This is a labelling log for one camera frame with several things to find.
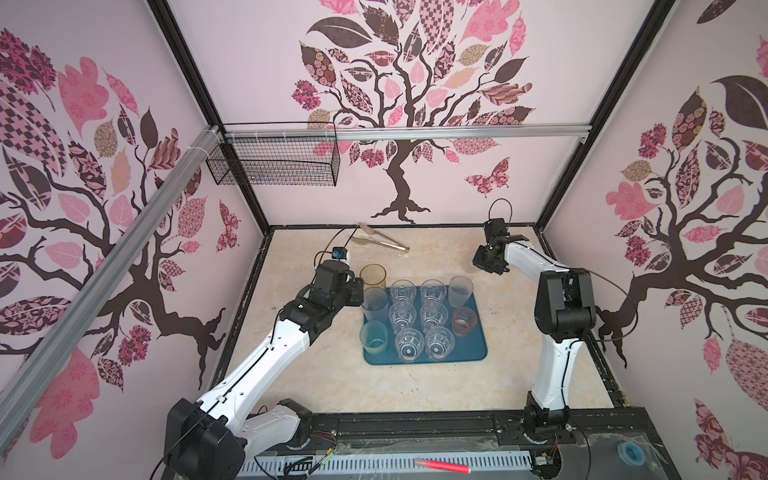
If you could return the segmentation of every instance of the pink leaf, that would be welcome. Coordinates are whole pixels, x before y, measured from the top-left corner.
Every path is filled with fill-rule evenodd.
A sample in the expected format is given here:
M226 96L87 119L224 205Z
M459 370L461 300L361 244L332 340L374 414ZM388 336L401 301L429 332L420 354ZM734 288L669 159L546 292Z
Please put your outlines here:
M720 351L720 344L717 342L717 337L712 335L709 340L704 342L702 349L704 354L704 361L707 362L707 366L713 372L720 367L720 359L723 358L723 354Z
M400 86L397 85L397 82L391 78L387 78L384 83L384 95L386 95L387 98L394 98L400 95Z
M704 243L717 237L723 230L715 225L705 225L703 227L696 227L692 230L688 230L683 234L688 240L694 243Z
M448 94L448 91L444 88L438 88L437 90L432 90L427 94L427 105L431 108L437 108L439 107L442 102L445 100L445 96Z
M717 200L717 209L724 214L736 215L744 207L744 189L736 185Z
M515 24L512 26L512 35L509 37L509 51L514 57L515 54L523 46L525 41L525 22L523 21L523 14L520 12L520 16L515 20Z
M75 268L83 257L83 247L75 242L59 242L49 245L45 252L59 266Z
M109 221L118 227L129 227L134 221L131 204L125 195L121 195L109 207Z
M75 195L59 194L58 202L64 215L75 223L85 222L91 215L91 208Z

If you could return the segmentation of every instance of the metal tongs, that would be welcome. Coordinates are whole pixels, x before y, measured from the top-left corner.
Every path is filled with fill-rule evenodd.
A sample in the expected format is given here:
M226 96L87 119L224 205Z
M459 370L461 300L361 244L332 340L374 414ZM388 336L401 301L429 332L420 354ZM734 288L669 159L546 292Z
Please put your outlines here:
M384 233L379 232L378 230L374 230L373 228L369 227L368 225L365 225L364 223L358 223L357 226L366 233L366 236L360 236L359 234L355 233L352 235L352 242L357 243L358 245L368 245L368 244L374 244L374 245L381 245L382 247L388 247L393 248L394 250L400 250L401 252L408 253L408 250L411 249L411 247L407 247L403 245L402 243L398 242L397 240L393 240L389 237L387 237Z

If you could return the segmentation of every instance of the cable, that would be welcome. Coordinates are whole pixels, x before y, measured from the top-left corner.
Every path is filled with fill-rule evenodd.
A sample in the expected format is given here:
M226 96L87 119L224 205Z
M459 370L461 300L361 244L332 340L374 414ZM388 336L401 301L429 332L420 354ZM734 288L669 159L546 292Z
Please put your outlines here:
M489 220L491 219L491 209L493 208L494 205L496 205L496 202L498 202L500 200L503 200L503 201L507 202L507 205L509 205L509 222L507 222L507 223L512 223L512 213L515 211L515 209L512 208L512 204L510 204L509 200L507 200L506 198L497 198L496 200L493 200L493 203L491 204L491 207L488 208L488 219Z

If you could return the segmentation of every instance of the patterned leaf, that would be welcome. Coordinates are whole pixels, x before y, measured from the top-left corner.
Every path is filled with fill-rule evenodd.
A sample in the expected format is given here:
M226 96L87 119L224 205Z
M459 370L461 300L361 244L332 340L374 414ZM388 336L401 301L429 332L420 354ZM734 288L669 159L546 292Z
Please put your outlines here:
M735 269L744 265L744 263L750 259L752 255L723 255L715 261L714 272L715 275L723 275L725 273L731 273Z
M698 148L694 148L685 159L680 169L677 171L674 186L677 190L677 199L680 201L680 208L687 206L699 190L699 159L697 157Z
M459 138L452 143L456 151L464 155L481 154L489 148L499 145L493 138Z
M727 170L731 167L730 156L724 148L718 147L710 142L704 142L707 144L707 165L714 170Z
M667 302L664 304L664 308L668 306L680 306L688 300L688 297L693 295L688 290L675 290L667 297Z
M491 71L492 68L496 66L499 60L502 59L502 54L504 54L504 49L507 47L507 43L505 42L501 47L496 47L485 56L485 63L483 64L483 68L485 71Z
M58 296L37 296L0 309L0 333L28 335L58 321L69 307L69 300Z
M720 344L717 342L716 336L711 336L709 340L704 342L702 353L704 361L707 362L707 366L712 372L720 368L720 359L723 358L723 353L720 351Z
M419 24L413 25L413 30L408 39L406 45L402 48L402 59L407 63L419 56L422 50L422 37L419 35Z
M367 114L373 113L373 104L370 97L360 89L357 85L349 83L345 79L341 79L341 85L344 87L344 95L352 103L352 106L358 110L364 111Z
M698 295L683 303L683 306L680 308L680 328L683 329L688 323L698 318L703 308L704 304Z
M311 31L319 31L341 48L361 47L371 42L371 36L363 27L344 17L324 18L312 25L306 33Z
M90 191L103 200L104 191L107 190L107 176L104 175L101 165L91 152L75 143L71 136L69 137L69 157L74 162L74 168L78 172L80 180Z
M768 410L768 353L734 338L730 342L725 361L741 389Z
M443 46L442 51L440 52L440 56L438 56L437 61L435 61L435 81L442 80L448 76L448 73L453 67L453 61L455 59L456 49L453 46L453 41L449 41L445 44L445 46Z
M8 295L22 279L22 271L16 262L0 265L0 298Z
M120 387L121 391L123 390L123 367L120 366L120 363L100 357L96 368L102 380L110 385Z
M357 81L368 81L373 78L373 72L365 67L353 67L344 70Z
M51 203L51 184L48 182L48 178L40 170L8 155L5 148L2 149L2 154L18 192L29 203L40 210L45 210Z
M393 47L397 46L397 24L383 9L363 5L362 16L376 37Z
M529 92L533 88L533 84L525 84L519 87L517 84L500 84L495 87L490 87L485 90L480 90L487 99L494 105L501 104L514 104L518 101L520 95Z
M91 358L94 358L96 355L101 355L102 353L108 352L109 349L112 348L112 344L114 344L114 337L112 336L112 332L109 332L107 335L101 337L101 340L98 341L96 348L94 348L94 352L91 354Z
M751 141L744 141L746 150L744 151L744 160L746 165L752 170L768 170L768 147L756 144Z
M27 219L23 214L0 219L0 248L18 245L27 234Z
M488 50L487 45L481 43L471 45L462 52L462 55L458 58L458 62L465 67L474 65L477 60L480 60L480 57L482 57L486 50Z
M640 228L640 225L642 225L643 222L639 220L632 220L630 223L627 223L624 225L621 230L619 230L619 233L616 233L616 237L629 237L634 233L635 230Z

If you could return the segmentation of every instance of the wire basket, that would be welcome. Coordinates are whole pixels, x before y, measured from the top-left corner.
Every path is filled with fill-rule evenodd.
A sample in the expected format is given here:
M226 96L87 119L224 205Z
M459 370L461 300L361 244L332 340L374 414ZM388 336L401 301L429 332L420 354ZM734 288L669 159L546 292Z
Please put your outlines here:
M248 135L236 132L234 137L227 135L207 159L216 184L335 187L341 159L333 123L278 123L301 123L307 125L309 130L268 130Z

